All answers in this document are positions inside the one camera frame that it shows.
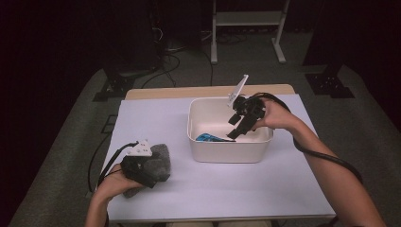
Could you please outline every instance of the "black cable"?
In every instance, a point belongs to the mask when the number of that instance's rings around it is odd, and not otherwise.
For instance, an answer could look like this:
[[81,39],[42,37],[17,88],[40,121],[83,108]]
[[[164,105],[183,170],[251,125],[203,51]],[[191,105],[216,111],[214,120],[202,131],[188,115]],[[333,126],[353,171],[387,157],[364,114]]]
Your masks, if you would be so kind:
[[280,225],[280,227],[284,227],[286,224],[287,224],[287,221],[285,220],[285,221],[283,222],[283,224]]
[[93,164],[93,162],[94,162],[94,159],[95,159],[95,157],[96,157],[97,152],[100,150],[100,147],[103,145],[103,143],[106,141],[106,139],[109,138],[110,135],[111,135],[110,133],[107,133],[106,136],[103,138],[103,140],[100,142],[100,144],[97,145],[97,148],[95,149],[95,152],[94,152],[94,154],[92,155],[91,162],[89,163],[89,166],[88,166],[88,177],[87,177],[87,179],[88,179],[88,187],[89,187],[89,191],[92,192],[92,193],[94,192],[94,189],[93,189],[92,186],[91,186],[91,169],[92,169],[92,164]]
[[[253,100],[255,98],[260,98],[260,97],[264,97],[264,98],[268,98],[271,99],[274,102],[277,102],[279,105],[281,105],[282,107],[284,107],[285,109],[287,109],[290,112],[289,107],[286,105],[286,103],[284,103],[281,99],[279,99],[278,97],[269,94],[269,93],[256,93],[255,95],[251,96],[250,98],[246,99],[243,103],[241,103],[241,105],[243,105],[246,101],[248,100]],[[357,179],[363,183],[362,181],[362,176],[360,175],[360,173],[357,171],[357,169],[355,167],[353,167],[351,164],[343,161],[342,159],[338,158],[338,157],[334,157],[328,154],[324,154],[324,153],[320,153],[314,150],[310,150],[307,148],[303,148],[298,141],[293,137],[293,143],[296,149],[298,149],[300,152],[317,157],[317,158],[321,158],[324,160],[327,160],[329,162],[338,164],[340,166],[345,167],[346,169],[348,169],[349,171],[351,171],[356,177]],[[334,224],[339,220],[338,216],[335,216],[331,219],[331,221],[328,223],[328,226],[334,226]]]
[[148,79],[147,81],[145,81],[144,84],[142,84],[141,89],[145,88],[145,85],[147,85],[147,83],[149,83],[151,80],[153,80],[153,79],[155,79],[155,78],[157,78],[157,77],[160,77],[161,75],[164,75],[164,74],[167,74],[167,73],[169,73],[169,72],[172,72],[172,71],[174,71],[175,69],[177,69],[177,68],[180,66],[180,59],[179,59],[179,58],[177,58],[177,57],[174,56],[174,55],[168,55],[168,56],[169,56],[169,57],[172,57],[172,58],[174,58],[174,59],[176,59],[176,60],[177,60],[177,65],[174,66],[172,69],[169,69],[169,70],[167,70],[167,71],[164,71],[163,73],[160,73],[160,74],[157,74],[157,75],[151,77],[150,79]]
[[[168,53],[177,53],[177,52],[183,51],[183,50],[185,50],[185,49],[192,49],[192,48],[191,48],[190,46],[185,46],[185,47],[180,48],[180,49],[177,50],[177,51],[169,51]],[[208,62],[209,62],[210,70],[211,70],[211,73],[210,73],[210,86],[213,86],[213,74],[214,74],[214,72],[213,72],[213,64],[212,64],[212,61],[210,60],[209,56],[208,56],[204,51],[201,50],[200,52],[206,57],[206,59],[207,59]]]
[[242,35],[242,36],[244,36],[243,39],[241,39],[238,35],[228,35],[228,34],[223,33],[221,35],[218,35],[216,42],[218,44],[223,44],[223,45],[234,45],[234,44],[239,44],[239,43],[242,43],[242,42],[245,42],[248,40],[247,35]]
[[176,87],[177,82],[174,80],[173,77],[171,77],[171,74],[166,71],[164,65],[163,65],[163,70],[166,72],[167,78],[170,79],[171,83],[173,84],[173,87]]
[[94,189],[92,188],[92,184],[91,184],[91,170],[92,170],[92,164],[93,164],[93,162],[94,162],[94,159],[95,159],[95,157],[96,157],[98,151],[100,150],[100,147],[103,145],[103,143],[106,141],[106,139],[109,138],[109,136],[110,136],[110,135],[112,134],[112,132],[113,132],[113,130],[107,131],[107,127],[108,127],[108,126],[114,126],[114,124],[115,124],[115,123],[111,123],[112,117],[117,117],[117,114],[110,114],[110,115],[107,117],[106,123],[103,125],[103,128],[101,129],[101,133],[102,133],[102,134],[106,134],[106,136],[103,138],[103,140],[100,142],[100,144],[97,145],[97,148],[95,149],[95,152],[94,152],[94,154],[92,155],[92,158],[91,158],[91,162],[89,163],[89,166],[88,166],[88,177],[87,177],[87,180],[88,180],[88,188],[89,188],[89,191],[92,192],[92,193],[94,192]]
[[104,176],[105,178],[106,177],[108,177],[109,175],[111,175],[111,174],[114,174],[114,173],[116,173],[116,172],[119,172],[119,171],[121,171],[122,169],[120,168],[120,169],[117,169],[117,170],[115,170],[115,171],[113,171],[113,172],[110,172],[110,173],[108,173],[106,176]]
[[97,185],[100,185],[103,182],[104,178],[106,177],[107,171],[109,171],[110,167],[112,166],[112,164],[114,163],[114,161],[118,157],[118,155],[120,155],[121,151],[123,151],[123,149],[125,149],[127,147],[135,147],[137,144],[138,144],[138,142],[126,144],[115,152],[113,157],[110,159],[109,163],[104,167],[103,171],[101,172],[98,182],[97,182]]
[[141,78],[141,77],[144,77],[144,76],[147,76],[147,75],[151,75],[152,73],[155,73],[159,69],[160,69],[160,67],[156,66],[156,67],[151,68],[151,69],[149,69],[149,70],[147,70],[146,72],[143,72],[143,73],[137,73],[137,74],[133,74],[133,75],[130,75],[130,76],[121,76],[121,77],[123,79],[138,79],[138,78]]
[[189,46],[184,45],[184,46],[181,46],[181,47],[178,47],[178,48],[175,48],[175,49],[167,49],[165,53],[167,55],[176,54],[178,52],[184,51],[187,48],[189,48]]

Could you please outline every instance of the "blue object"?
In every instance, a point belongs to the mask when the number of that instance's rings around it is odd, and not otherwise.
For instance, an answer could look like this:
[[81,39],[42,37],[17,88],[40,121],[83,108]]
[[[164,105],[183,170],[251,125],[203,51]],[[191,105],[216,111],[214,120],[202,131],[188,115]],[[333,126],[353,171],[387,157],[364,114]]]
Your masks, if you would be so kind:
[[214,135],[211,135],[209,133],[203,133],[200,136],[197,137],[196,141],[203,141],[203,142],[235,142],[235,140],[225,140],[218,138]]

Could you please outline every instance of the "black curtain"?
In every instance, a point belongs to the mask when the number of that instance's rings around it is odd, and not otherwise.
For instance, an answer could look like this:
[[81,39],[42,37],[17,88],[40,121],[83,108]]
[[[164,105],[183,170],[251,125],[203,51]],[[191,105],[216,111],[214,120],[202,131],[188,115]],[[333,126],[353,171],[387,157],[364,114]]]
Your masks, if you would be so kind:
[[1,1],[2,218],[7,226],[96,60],[86,1]]
[[401,129],[401,3],[325,0],[304,65],[340,60],[356,71]]

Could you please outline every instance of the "white table surface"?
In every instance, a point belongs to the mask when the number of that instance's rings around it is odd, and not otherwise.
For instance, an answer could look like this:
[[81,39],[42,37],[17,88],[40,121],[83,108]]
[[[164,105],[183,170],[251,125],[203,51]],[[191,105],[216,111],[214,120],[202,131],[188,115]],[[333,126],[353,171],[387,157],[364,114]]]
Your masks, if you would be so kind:
[[[277,95],[312,129],[298,95]],[[148,139],[166,144],[171,176],[109,204],[111,222],[181,221],[188,219],[333,217],[292,136],[275,130],[264,159],[256,164],[199,163],[187,137],[190,98],[123,100],[104,166],[122,146]],[[120,163],[125,150],[115,161]]]

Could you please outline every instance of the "metal shelf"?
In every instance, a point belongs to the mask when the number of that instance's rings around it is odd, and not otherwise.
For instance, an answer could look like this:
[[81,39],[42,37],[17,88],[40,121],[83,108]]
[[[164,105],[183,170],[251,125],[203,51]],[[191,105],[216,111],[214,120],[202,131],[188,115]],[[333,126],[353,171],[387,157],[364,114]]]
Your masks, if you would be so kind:
[[216,42],[217,26],[278,26],[275,38],[271,42],[280,63],[286,63],[280,46],[280,38],[286,21],[289,0],[286,0],[282,11],[236,11],[216,12],[216,0],[213,1],[212,44],[210,61],[218,63],[218,44]]

